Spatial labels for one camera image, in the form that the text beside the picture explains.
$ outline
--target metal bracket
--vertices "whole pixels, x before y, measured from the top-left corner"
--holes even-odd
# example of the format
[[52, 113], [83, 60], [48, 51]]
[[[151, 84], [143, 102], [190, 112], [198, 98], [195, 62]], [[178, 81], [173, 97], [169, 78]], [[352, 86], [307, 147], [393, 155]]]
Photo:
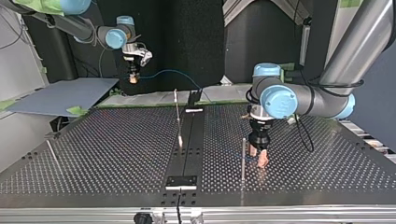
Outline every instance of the metal bracket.
[[196, 190], [197, 176], [183, 175], [183, 176], [169, 176], [166, 180], [166, 190]]

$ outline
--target green tape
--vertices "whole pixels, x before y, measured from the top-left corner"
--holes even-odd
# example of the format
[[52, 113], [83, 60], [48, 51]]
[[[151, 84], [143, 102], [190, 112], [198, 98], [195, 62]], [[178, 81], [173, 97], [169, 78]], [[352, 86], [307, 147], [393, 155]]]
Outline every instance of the green tape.
[[15, 104], [15, 102], [16, 102], [15, 100], [0, 101], [0, 112], [7, 109], [7, 107]]
[[61, 0], [14, 0], [14, 3], [29, 7], [41, 13], [64, 15], [61, 7]]
[[81, 108], [81, 106], [72, 106], [68, 109], [66, 109], [67, 112], [69, 112], [72, 115], [78, 115], [78, 116], [83, 116], [88, 113], [88, 110]]
[[359, 7], [361, 0], [341, 0], [340, 7]]
[[285, 71], [294, 71], [295, 63], [282, 63], [279, 66]]

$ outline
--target metal plate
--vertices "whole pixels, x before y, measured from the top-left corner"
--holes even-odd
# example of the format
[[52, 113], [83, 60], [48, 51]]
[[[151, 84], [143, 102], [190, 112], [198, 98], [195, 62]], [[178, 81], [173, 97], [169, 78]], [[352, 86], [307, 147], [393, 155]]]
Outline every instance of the metal plate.
[[[25, 206], [76, 206], [75, 199], [86, 206], [159, 206], [176, 137], [172, 107], [94, 110], [53, 143], [59, 166], [44, 147], [0, 176], [0, 200], [11, 202], [0, 207], [13, 206], [13, 198]], [[37, 198], [46, 203], [32, 202]]]
[[[278, 120], [270, 132], [269, 165], [262, 170], [246, 157], [242, 185], [242, 138], [251, 132], [244, 114], [246, 105], [205, 107], [202, 171], [188, 172], [202, 177], [197, 206], [395, 203], [396, 166], [330, 119], [303, 118], [313, 153], [295, 125]], [[186, 170], [199, 167], [189, 165]]]

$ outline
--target metal frame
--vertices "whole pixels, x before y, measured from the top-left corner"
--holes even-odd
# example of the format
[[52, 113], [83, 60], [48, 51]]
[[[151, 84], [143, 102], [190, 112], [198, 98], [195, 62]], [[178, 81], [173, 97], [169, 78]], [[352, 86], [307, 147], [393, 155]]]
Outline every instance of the metal frame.
[[[227, 27], [250, 3], [256, 0], [228, 0], [223, 6], [224, 13], [224, 27]], [[297, 0], [271, 0], [275, 5], [282, 9], [292, 20], [294, 20], [294, 11], [297, 7]], [[295, 23], [301, 25], [304, 19], [309, 16], [308, 11], [303, 6], [299, 5]]]
[[[202, 106], [203, 112], [185, 113], [183, 115], [183, 138], [185, 138], [185, 146], [181, 150], [175, 151], [176, 155], [169, 163], [166, 175], [200, 175], [202, 170], [202, 150], [205, 122], [206, 106]], [[78, 119], [63, 130], [62, 134], [69, 132], [71, 129], [79, 125], [86, 117]], [[381, 165], [384, 169], [394, 170], [392, 164], [386, 157], [371, 150], [370, 146], [365, 144], [354, 133], [338, 125], [342, 135], [354, 139], [359, 147], [362, 147], [364, 153], [374, 158], [374, 160]], [[39, 153], [46, 149], [43, 144], [37, 149], [32, 151]], [[4, 173], [0, 175], [0, 182], [18, 171], [24, 164], [29, 162], [18, 161], [9, 167]], [[396, 205], [336, 205], [329, 203], [329, 205], [304, 205], [293, 206], [294, 202], [289, 202], [290, 206], [278, 206], [276, 202], [276, 195], [267, 195], [265, 197], [265, 204], [269, 206], [262, 206], [260, 195], [257, 194], [235, 194], [235, 195], [203, 195], [200, 190], [183, 190], [179, 191], [165, 191], [163, 196], [164, 204], [159, 206], [145, 206], [130, 207], [130, 200], [132, 198], [120, 197], [97, 197], [92, 200], [92, 196], [76, 196], [67, 197], [66, 201], [69, 204], [57, 203], [50, 197], [31, 197], [30, 206], [24, 206], [23, 196], [3, 197], [1, 204], [11, 202], [15, 208], [0, 209], [0, 223], [2, 222], [19, 222], [19, 223], [65, 223], [65, 222], [129, 222], [133, 223], [133, 217], [136, 213], [150, 213], [154, 216], [155, 223], [178, 223], [177, 213], [180, 213], [180, 219], [184, 223], [243, 223], [243, 222], [271, 222], [271, 221], [284, 221], [284, 222], [391, 222], [396, 221]], [[372, 197], [378, 200], [381, 197], [383, 200], [388, 200], [388, 204], [393, 204], [394, 200], [392, 194], [384, 192], [382, 195], [367, 194], [365, 196]], [[254, 201], [251, 204], [240, 204], [241, 196], [245, 199]], [[331, 202], [331, 195], [317, 195], [319, 197], [329, 197]], [[349, 195], [346, 197], [361, 197], [361, 195]], [[141, 200], [146, 200], [148, 197], [141, 196]]]

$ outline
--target metal rod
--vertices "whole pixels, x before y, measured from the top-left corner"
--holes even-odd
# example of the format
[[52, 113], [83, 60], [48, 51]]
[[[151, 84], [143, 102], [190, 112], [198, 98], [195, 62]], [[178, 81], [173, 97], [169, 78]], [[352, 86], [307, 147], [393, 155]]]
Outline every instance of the metal rod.
[[179, 146], [180, 146], [180, 148], [182, 148], [183, 147], [183, 138], [181, 137], [181, 124], [180, 124], [180, 113], [179, 113], [179, 109], [178, 109], [177, 90], [174, 91], [174, 95], [175, 95], [176, 114], [177, 114], [177, 127], [178, 127], [177, 138], [178, 138]]
[[242, 139], [242, 189], [245, 187], [245, 167], [247, 156], [247, 139]]
[[[392, 0], [364, 0], [319, 83], [350, 85], [359, 82], [388, 44], [392, 22]], [[349, 95], [353, 88], [327, 90]]]
[[50, 142], [49, 139], [47, 139], [46, 142], [47, 142], [47, 145], [49, 146], [49, 151], [50, 151], [52, 158], [55, 160], [56, 165], [59, 168], [59, 171], [62, 173], [61, 164], [59, 163], [58, 158], [56, 157], [55, 150], [53, 150], [53, 147], [52, 147], [52, 143]]

